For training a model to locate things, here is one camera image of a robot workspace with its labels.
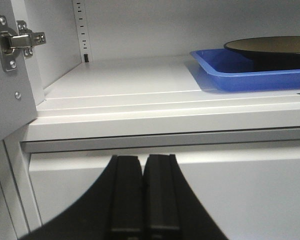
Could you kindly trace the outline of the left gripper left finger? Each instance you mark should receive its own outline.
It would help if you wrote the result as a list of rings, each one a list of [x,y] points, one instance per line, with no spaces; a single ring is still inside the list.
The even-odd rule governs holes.
[[[142,168],[136,156],[113,155],[70,207],[24,240],[140,240]]]

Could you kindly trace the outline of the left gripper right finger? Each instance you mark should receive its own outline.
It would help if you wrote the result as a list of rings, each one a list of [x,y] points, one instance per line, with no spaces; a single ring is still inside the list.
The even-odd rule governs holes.
[[[144,173],[147,240],[225,240],[184,177],[174,154],[151,154]]]

